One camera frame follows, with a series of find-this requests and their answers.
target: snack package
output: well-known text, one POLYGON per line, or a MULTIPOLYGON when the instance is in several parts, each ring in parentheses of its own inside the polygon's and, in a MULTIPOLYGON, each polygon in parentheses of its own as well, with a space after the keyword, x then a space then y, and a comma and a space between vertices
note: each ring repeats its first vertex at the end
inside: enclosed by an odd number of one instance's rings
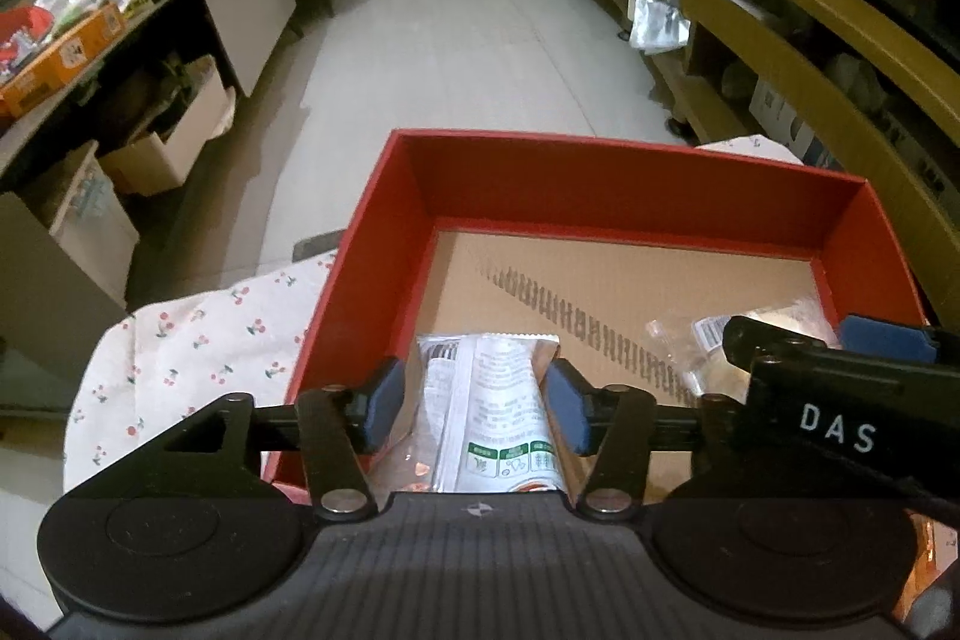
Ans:
POLYGON ((702 319, 669 317, 650 321, 647 333, 664 345, 667 360, 680 372, 686 387, 696 396, 723 393, 738 402, 747 399, 750 373, 729 363, 723 352, 723 328, 735 314, 822 339, 832 348, 840 346, 820 302, 813 298, 798 299, 785 307, 767 307, 747 313, 721 314, 702 319))
POLYGON ((383 506, 392 491, 497 493, 563 490, 539 384, 555 335, 429 335, 406 437, 373 464, 383 506))

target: tile floor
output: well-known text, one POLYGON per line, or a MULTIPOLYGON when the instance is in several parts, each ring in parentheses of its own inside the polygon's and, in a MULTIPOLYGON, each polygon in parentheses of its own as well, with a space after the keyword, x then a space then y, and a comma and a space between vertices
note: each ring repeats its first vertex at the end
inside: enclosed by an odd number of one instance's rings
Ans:
MULTIPOLYGON (((390 130, 550 131, 680 143, 642 58, 593 0, 334 0, 287 34, 229 134, 187 184, 140 205, 131 308, 290 260, 349 221, 390 130)), ((0 592, 43 627, 59 614, 35 551, 59 495, 62 429, 0 424, 0 592)))

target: gray ribbed surface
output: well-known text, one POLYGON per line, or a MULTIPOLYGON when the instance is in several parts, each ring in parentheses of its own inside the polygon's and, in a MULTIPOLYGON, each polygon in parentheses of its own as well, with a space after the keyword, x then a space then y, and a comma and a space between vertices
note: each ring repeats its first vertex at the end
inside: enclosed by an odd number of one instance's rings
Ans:
POLYGON ((558 494, 398 494, 385 514, 327 528, 296 574, 227 617, 117 627, 83 616, 55 640, 902 640, 881 619, 826 632, 745 627, 669 584, 625 528, 558 494), (490 509, 476 514, 478 504, 490 509))

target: metal screw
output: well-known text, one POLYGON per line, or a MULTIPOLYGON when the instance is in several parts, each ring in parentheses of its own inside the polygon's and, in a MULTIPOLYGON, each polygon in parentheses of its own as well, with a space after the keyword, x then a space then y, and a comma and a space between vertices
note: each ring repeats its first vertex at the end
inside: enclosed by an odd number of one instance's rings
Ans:
POLYGON ((589 509, 602 513, 623 512, 634 504, 630 494, 619 488, 597 488, 595 491, 590 491, 584 501, 589 509))
POLYGON ((367 497, 356 488, 334 488, 320 497, 320 504, 330 512, 357 512, 367 506, 367 497))

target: blue gripper pad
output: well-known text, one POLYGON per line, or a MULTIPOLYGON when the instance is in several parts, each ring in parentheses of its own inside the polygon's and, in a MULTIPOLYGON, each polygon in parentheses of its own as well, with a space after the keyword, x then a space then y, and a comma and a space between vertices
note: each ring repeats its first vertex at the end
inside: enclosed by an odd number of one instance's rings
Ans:
POLYGON ((923 329, 847 316, 840 322, 840 344, 844 350, 903 362, 935 363, 938 346, 923 329))
POLYGON ((384 360, 371 379, 364 384, 363 391, 370 400, 367 418, 363 424, 363 436, 371 453, 387 441, 390 429, 397 420, 397 413, 403 405, 405 389, 403 362, 394 357, 384 360))
POLYGON ((552 360, 546 368, 546 400, 571 451, 587 456, 590 450, 590 425, 584 397, 593 391, 570 362, 552 360))

